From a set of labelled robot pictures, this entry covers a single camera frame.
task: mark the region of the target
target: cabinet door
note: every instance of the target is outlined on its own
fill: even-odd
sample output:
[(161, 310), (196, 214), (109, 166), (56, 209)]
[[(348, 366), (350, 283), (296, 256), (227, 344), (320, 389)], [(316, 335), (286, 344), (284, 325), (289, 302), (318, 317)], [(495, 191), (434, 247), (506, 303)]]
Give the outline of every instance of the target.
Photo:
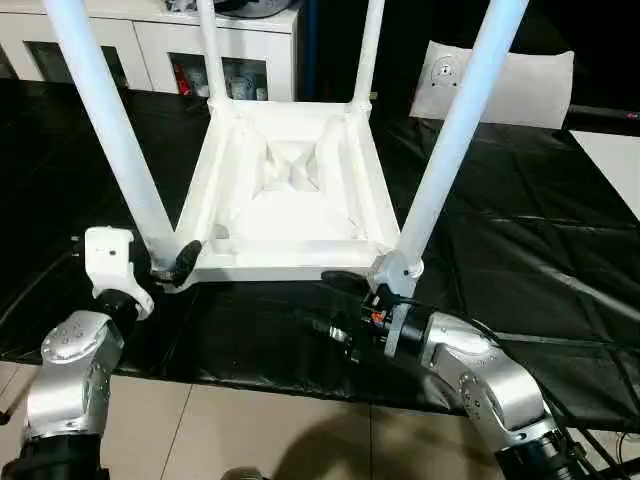
[[(92, 18), (116, 84), (151, 90), (133, 23)], [(70, 83), (71, 75), (46, 15), (0, 14), (0, 45), (18, 78)]]
[[(200, 27), (143, 22), (134, 26), (154, 90), (208, 95)], [(217, 32), (230, 96), (294, 100), (292, 35), (228, 28)]]

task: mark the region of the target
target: tile floor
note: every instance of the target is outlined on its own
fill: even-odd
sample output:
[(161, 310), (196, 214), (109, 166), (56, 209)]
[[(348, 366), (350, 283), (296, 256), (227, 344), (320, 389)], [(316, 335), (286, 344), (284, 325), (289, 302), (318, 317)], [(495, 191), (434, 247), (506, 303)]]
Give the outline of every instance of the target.
[[(0, 465), (19, 452), (16, 399), (36, 371), (0, 362), (0, 409), (15, 409)], [(241, 466), (273, 480), (502, 478), (464, 418), (119, 376), (112, 392), (102, 462), (113, 480), (218, 480)], [(613, 451), (615, 434), (598, 436)]]

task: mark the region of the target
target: white tube leg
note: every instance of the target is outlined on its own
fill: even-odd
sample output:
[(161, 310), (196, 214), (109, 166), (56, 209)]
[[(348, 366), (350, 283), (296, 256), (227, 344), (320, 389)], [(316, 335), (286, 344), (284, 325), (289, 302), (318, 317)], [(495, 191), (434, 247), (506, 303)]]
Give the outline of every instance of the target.
[(60, 48), (140, 235), (159, 268), (177, 255), (173, 228), (96, 41), (82, 0), (45, 0)]
[(409, 266), (420, 262), (527, 4), (528, 0), (492, 0), (489, 4), (460, 91), (445, 119), (400, 234), (397, 250)]
[(384, 0), (369, 0), (367, 19), (362, 36), (358, 76), (356, 77), (356, 87), (353, 93), (354, 104), (369, 105), (369, 95), (371, 94), (371, 85), (373, 84), (373, 72), (376, 68), (376, 56), (378, 54), (378, 42), (380, 41), (383, 13)]
[(221, 100), (227, 98), (227, 87), (224, 81), (222, 58), (218, 51), (216, 38), (216, 12), (213, 0), (197, 0), (198, 13), (200, 14), (200, 28), (204, 37), (205, 63), (207, 66), (207, 79), (209, 81), (210, 98)]

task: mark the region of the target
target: black plastic sheet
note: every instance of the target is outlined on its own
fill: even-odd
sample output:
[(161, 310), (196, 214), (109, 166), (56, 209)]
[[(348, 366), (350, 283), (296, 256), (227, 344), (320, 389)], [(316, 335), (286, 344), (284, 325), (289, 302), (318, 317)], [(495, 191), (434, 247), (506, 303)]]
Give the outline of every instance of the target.
[[(126, 107), (172, 221), (208, 125), (205, 102), (127, 92)], [(75, 90), (0, 81), (0, 311), (93, 225), (132, 220)], [(404, 221), (440, 128), (381, 118), (372, 129)], [(615, 342), (513, 342), (518, 359), (591, 428), (640, 431), (625, 379), (640, 365), (638, 222), (568, 132), (481, 125), (424, 256), (416, 297), (501, 332)], [(0, 359), (37, 363), (45, 334), (90, 306), (83, 266), (52, 271), (0, 324)], [(121, 373), (460, 413), (379, 359), (356, 365), (308, 328), (353, 311), (320, 282), (198, 285), (157, 299)]]

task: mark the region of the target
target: wire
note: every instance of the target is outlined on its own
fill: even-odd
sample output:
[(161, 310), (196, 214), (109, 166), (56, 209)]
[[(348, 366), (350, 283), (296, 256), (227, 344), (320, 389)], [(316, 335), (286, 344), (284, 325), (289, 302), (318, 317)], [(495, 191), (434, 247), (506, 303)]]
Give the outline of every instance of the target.
[(627, 437), (627, 433), (619, 433), (618, 439), (616, 440), (616, 457), (618, 459), (618, 463), (624, 463), (624, 459), (622, 458), (622, 444), (624, 443), (625, 438)]
[(0, 317), (0, 325), (2, 325), (11, 314), (20, 306), (20, 304), (24, 301), (25, 298), (31, 293), (31, 291), (36, 288), (42, 280), (45, 279), (47, 275), (49, 275), (53, 270), (55, 270), (62, 262), (67, 260), (73, 255), (73, 250), (68, 250), (56, 258), (51, 264), (40, 272), (32, 281), (27, 285), (22, 292), (11, 302), (11, 304), (7, 307), (7, 309)]

